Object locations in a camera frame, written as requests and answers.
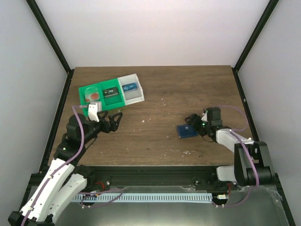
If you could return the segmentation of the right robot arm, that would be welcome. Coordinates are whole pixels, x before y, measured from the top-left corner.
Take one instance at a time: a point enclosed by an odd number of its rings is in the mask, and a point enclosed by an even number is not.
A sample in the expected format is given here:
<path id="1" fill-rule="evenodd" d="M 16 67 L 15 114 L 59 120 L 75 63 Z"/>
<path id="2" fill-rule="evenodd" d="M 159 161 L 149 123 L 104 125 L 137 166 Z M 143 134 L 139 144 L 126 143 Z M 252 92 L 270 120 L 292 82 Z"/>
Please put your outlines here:
<path id="1" fill-rule="evenodd" d="M 274 183 L 275 172 L 268 146 L 254 141 L 224 126 L 219 107 L 209 107 L 202 115 L 192 114 L 185 118 L 188 126 L 198 135 L 209 137 L 234 153 L 234 164 L 216 168 L 219 181 L 233 182 L 239 186 L 261 186 Z"/>

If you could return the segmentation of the blue card holder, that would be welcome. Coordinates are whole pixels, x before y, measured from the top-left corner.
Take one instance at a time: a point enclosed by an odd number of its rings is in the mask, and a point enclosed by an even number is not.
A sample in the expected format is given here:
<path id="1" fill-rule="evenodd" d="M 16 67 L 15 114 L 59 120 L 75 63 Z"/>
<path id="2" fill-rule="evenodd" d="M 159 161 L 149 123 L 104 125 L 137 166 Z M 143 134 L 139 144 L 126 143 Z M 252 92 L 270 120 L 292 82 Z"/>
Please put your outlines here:
<path id="1" fill-rule="evenodd" d="M 180 139 L 198 136 L 198 133 L 195 131 L 195 129 L 188 124 L 177 125 L 176 129 Z"/>

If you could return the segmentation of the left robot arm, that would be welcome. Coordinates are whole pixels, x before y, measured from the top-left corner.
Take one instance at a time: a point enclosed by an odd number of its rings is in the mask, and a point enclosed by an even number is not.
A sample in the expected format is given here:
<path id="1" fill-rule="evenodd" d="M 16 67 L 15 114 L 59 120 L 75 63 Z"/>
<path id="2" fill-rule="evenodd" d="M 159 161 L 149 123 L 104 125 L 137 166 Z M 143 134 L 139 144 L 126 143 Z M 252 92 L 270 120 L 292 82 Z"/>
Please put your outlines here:
<path id="1" fill-rule="evenodd" d="M 8 217 L 12 226 L 53 226 L 73 198 L 95 184 L 95 174 L 88 166 L 78 165 L 85 145 L 101 132 L 115 132 L 122 113 L 109 116 L 107 111 L 91 113 L 87 118 L 74 113 L 66 133 L 37 190 L 28 202 Z"/>

